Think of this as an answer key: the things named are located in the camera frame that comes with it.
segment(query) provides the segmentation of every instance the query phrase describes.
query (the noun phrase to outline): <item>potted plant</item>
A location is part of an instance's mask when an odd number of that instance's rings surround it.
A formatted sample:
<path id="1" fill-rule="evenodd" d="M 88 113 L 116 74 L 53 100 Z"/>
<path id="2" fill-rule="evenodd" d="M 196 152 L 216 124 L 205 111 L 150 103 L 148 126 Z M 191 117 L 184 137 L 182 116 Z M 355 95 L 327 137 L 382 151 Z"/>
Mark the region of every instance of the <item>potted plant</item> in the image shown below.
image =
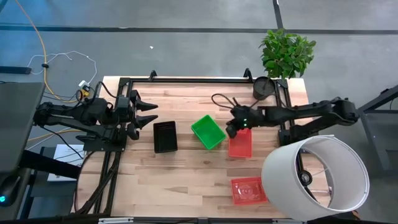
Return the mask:
<path id="1" fill-rule="evenodd" d="M 316 42 L 308 41 L 306 37 L 297 34 L 285 34 L 283 29 L 277 32 L 267 31 L 267 36 L 262 40 L 259 48 L 262 49 L 262 65 L 268 72 L 267 77 L 259 77 L 254 82 L 253 95 L 258 100 L 263 100 L 275 91 L 271 78 L 300 77 L 313 60 L 313 50 Z"/>

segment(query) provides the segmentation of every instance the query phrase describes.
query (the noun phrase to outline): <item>white paper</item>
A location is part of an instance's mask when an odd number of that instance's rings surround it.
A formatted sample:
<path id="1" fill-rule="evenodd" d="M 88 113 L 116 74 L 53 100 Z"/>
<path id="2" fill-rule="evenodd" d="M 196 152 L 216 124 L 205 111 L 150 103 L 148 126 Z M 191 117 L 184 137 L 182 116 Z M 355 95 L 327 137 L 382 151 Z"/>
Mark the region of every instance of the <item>white paper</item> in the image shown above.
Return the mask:
<path id="1" fill-rule="evenodd" d="M 70 145 L 70 147 L 74 148 L 83 158 L 85 152 L 83 151 L 83 145 Z M 81 159 L 73 150 L 71 150 L 65 144 L 57 144 L 57 148 L 55 149 L 54 159 L 58 161 L 67 162 L 71 165 L 81 166 L 83 159 Z M 47 181 L 75 181 L 76 179 L 69 177 L 62 177 L 55 174 L 49 174 Z"/>

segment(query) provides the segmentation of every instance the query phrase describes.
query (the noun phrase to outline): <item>black plant pot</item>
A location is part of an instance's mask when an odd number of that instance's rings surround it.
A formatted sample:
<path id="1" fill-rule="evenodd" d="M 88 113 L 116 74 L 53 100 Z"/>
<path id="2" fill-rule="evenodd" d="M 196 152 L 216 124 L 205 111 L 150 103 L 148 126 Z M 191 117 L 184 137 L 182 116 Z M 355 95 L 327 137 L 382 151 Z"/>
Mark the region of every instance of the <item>black plant pot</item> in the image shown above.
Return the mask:
<path id="1" fill-rule="evenodd" d="M 265 100 L 275 92 L 275 83 L 268 77 L 258 77 L 253 84 L 253 97 L 256 100 Z"/>

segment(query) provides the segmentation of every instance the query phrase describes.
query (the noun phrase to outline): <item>black plastic container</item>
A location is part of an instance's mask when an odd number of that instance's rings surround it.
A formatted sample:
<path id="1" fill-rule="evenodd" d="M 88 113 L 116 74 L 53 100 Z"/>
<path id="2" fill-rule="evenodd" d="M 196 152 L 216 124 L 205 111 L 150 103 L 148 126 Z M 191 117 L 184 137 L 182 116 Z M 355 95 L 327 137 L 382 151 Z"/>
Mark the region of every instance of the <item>black plastic container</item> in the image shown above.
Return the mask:
<path id="1" fill-rule="evenodd" d="M 177 151 L 175 121 L 154 124 L 155 153 Z"/>
<path id="2" fill-rule="evenodd" d="M 265 100 L 275 92 L 275 83 L 268 77 L 258 77 L 253 84 L 253 97 L 256 100 Z"/>

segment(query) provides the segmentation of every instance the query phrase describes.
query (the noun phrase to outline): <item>red plastic basket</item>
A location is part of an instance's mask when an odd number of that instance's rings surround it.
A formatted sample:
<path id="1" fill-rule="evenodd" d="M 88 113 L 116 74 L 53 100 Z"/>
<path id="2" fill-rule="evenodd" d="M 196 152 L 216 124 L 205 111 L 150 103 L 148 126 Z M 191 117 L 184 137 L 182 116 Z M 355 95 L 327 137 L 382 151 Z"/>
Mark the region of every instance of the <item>red plastic basket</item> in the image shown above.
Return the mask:
<path id="1" fill-rule="evenodd" d="M 250 205 L 267 201 L 262 188 L 261 177 L 248 177 L 231 180 L 232 196 L 235 205 Z"/>
<path id="2" fill-rule="evenodd" d="M 231 157 L 251 158 L 251 129 L 239 130 L 235 138 L 229 139 L 228 155 Z"/>

